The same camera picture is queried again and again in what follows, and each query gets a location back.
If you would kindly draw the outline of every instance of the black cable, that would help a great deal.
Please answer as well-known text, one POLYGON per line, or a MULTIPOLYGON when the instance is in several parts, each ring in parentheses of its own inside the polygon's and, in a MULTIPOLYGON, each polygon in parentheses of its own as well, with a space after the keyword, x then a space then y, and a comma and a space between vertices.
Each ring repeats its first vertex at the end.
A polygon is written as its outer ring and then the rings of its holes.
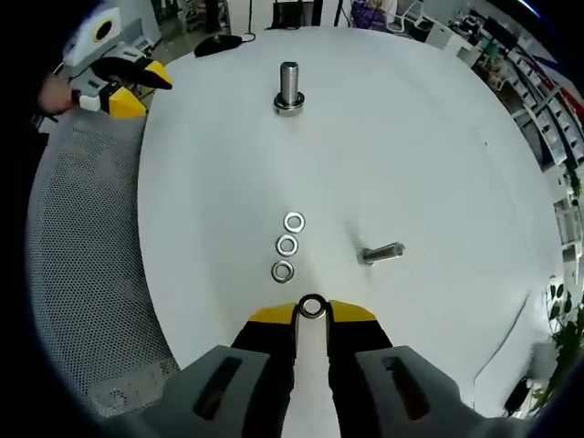
POLYGON ((140 96, 140 97, 138 98, 138 100, 139 100, 140 102, 142 102, 146 96, 150 96, 150 95, 151 95, 151 94, 152 94, 154 91, 155 91, 155 89, 151 89, 150 91, 148 91, 148 92, 147 92, 147 93, 145 93, 144 95, 140 96))
POLYGON ((345 9, 343 9, 342 7, 340 8, 340 12, 343 13, 343 15, 345 16, 345 19, 347 20, 347 26, 350 27, 350 20, 347 17, 347 13, 345 12, 345 9))
POLYGON ((252 13, 253 13, 253 3, 254 0, 249 0, 249 16, 247 16, 247 33, 253 35, 254 37, 256 34, 252 32, 252 13))
POLYGON ((256 41, 256 34, 255 34, 255 33, 253 33, 253 32, 245 32, 245 33, 244 33, 244 36, 245 36, 245 35, 249 35, 249 36, 251 36, 251 37, 252 37, 252 39, 247 39, 247 40, 245 40, 245 39, 244 39, 244 40, 242 41, 242 44, 245 44, 245 43, 251 43, 252 41, 256 41))

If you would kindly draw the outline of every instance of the person's hand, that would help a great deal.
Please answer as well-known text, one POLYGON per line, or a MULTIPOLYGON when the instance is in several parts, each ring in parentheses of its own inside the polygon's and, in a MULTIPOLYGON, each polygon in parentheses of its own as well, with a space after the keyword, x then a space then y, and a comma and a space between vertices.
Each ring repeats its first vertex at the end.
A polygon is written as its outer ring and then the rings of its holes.
POLYGON ((48 75, 38 93, 38 106, 49 115, 64 113, 73 107, 71 87, 63 78, 48 75))

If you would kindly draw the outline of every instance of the floor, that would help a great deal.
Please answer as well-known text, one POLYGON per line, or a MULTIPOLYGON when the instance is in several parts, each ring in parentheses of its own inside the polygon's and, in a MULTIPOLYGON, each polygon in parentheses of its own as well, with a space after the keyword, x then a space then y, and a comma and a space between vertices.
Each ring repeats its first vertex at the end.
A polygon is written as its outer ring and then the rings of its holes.
MULTIPOLYGON (((161 32, 162 40, 154 48, 152 58, 163 65, 189 53, 192 54, 194 48, 210 36, 202 26, 193 32, 184 32, 181 21, 176 17, 162 23, 161 32)), ((154 93, 149 94, 142 99, 142 103, 149 108, 153 97, 154 93)))

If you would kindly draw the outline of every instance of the wall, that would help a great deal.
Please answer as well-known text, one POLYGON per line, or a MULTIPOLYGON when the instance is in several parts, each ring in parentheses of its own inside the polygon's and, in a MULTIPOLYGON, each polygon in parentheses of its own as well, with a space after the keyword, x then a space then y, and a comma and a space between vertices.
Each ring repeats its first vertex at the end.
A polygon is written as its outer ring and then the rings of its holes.
POLYGON ((476 9, 476 11, 481 14, 482 16, 491 16, 496 21, 498 21, 502 25, 506 25, 508 30, 510 30, 514 35, 519 36, 521 35, 522 31, 525 31, 521 25, 517 21, 515 21, 511 16, 508 16, 506 13, 495 7, 494 5, 490 4, 486 0, 468 0, 466 2, 467 9, 472 7, 476 9))
POLYGON ((443 25, 448 25, 453 21, 458 11, 465 9, 465 0, 424 0, 423 12, 439 21, 443 25))
MULTIPOLYGON (((247 18, 249 17, 249 0, 228 0, 229 21, 231 33, 242 35, 247 32, 247 18)), ((253 0, 252 32, 257 33, 272 26, 274 0, 253 0)), ((322 5, 321 26, 333 26, 337 12, 338 0, 324 0, 322 5)), ((343 0, 343 9, 347 16, 350 15, 350 0, 343 0)), ((340 15, 339 27, 347 27, 347 20, 340 15)))
POLYGON ((120 8, 122 28, 138 18, 142 19, 142 32, 156 44, 162 37, 156 23, 150 0, 103 0, 100 9, 117 6, 120 8))

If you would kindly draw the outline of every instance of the perforated metal platform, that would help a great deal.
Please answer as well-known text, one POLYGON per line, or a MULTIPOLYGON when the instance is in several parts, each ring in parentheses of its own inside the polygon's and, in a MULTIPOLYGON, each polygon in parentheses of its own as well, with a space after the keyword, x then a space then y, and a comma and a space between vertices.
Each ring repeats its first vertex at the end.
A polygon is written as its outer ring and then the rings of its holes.
POLYGON ((155 402, 178 371, 141 261, 136 192, 144 123, 82 110, 62 117, 28 208, 37 330, 98 419, 155 402))

